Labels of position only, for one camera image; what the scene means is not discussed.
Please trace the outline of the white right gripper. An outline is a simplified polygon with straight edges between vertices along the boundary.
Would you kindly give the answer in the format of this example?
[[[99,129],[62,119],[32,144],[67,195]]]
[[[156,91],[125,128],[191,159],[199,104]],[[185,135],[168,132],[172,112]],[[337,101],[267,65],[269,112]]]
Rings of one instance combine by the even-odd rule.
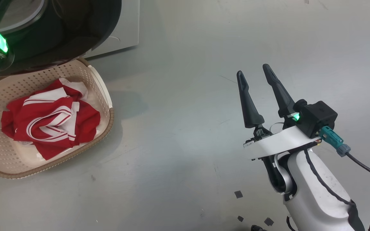
[[[267,156],[284,153],[286,151],[313,143],[320,139],[308,138],[298,127],[293,114],[294,100],[277,78],[269,64],[263,64],[263,72],[268,84],[272,87],[278,104],[278,115],[284,119],[283,129],[279,133],[271,134],[270,130],[263,127],[265,122],[259,114],[249,94],[249,85],[242,71],[236,74],[238,92],[243,115],[244,126],[254,129],[254,137],[243,145],[243,156],[250,159],[258,159]]]

